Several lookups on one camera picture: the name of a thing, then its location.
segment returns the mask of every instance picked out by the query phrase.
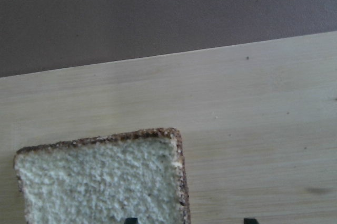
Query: wood grain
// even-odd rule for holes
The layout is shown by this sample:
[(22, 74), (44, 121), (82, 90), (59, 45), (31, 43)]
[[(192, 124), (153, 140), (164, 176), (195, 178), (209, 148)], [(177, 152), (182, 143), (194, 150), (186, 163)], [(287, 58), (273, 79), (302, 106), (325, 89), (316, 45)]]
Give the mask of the wood grain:
[(194, 224), (336, 223), (337, 32), (1, 78), (0, 124), (0, 223), (17, 149), (149, 127), (182, 133)]

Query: dark spot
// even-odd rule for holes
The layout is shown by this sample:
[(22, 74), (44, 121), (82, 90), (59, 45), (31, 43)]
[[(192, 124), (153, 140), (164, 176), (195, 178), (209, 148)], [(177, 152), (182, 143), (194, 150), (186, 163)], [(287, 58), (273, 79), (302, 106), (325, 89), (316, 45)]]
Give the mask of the dark spot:
[(138, 224), (137, 218), (126, 218), (124, 224)]
[(319, 188), (319, 187), (307, 187), (305, 190), (311, 194), (316, 195), (323, 195), (332, 192), (331, 188)]
[(259, 224), (259, 222), (256, 219), (244, 218), (243, 224)]

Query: bread slice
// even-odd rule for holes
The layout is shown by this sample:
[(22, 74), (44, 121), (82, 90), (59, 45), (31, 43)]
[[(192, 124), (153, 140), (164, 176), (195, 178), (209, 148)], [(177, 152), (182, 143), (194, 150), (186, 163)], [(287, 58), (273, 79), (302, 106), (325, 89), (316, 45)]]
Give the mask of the bread slice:
[(29, 224), (190, 224), (175, 128), (25, 147), (14, 158)]

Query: black object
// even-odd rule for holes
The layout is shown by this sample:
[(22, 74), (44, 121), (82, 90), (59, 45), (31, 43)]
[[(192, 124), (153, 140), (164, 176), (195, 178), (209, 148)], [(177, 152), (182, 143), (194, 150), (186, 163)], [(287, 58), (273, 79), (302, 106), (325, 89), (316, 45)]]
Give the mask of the black object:
[(243, 224), (259, 224), (259, 222), (256, 219), (244, 218)]
[(126, 218), (124, 224), (138, 224), (138, 218)]

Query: table surface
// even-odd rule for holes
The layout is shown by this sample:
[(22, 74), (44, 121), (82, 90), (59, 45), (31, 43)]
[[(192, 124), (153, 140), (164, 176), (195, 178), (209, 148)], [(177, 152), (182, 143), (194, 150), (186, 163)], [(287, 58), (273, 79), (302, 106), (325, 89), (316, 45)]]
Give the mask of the table surface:
[(0, 78), (0, 223), (21, 147), (176, 127), (192, 222), (335, 223), (337, 32)]

